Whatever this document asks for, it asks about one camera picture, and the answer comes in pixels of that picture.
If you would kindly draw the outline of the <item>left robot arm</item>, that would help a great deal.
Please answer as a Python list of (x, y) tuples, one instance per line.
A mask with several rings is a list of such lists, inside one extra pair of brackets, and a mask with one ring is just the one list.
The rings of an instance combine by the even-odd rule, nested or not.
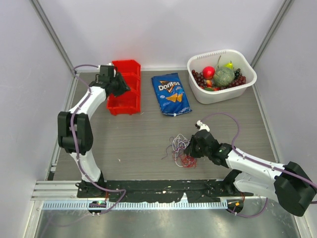
[(87, 91), (73, 108), (58, 114), (57, 139), (59, 147), (63, 148), (78, 166), (82, 179), (78, 188), (87, 188), (93, 197), (99, 198), (105, 192), (114, 192), (114, 190), (106, 188), (103, 173), (93, 156), (94, 138), (90, 119), (109, 96), (121, 96), (130, 91), (130, 87), (112, 63), (99, 66), (89, 64), (88, 67), (99, 70), (95, 79), (89, 84), (78, 76), (77, 69), (80, 67), (84, 65), (74, 67), (73, 73), (75, 78), (87, 87)]

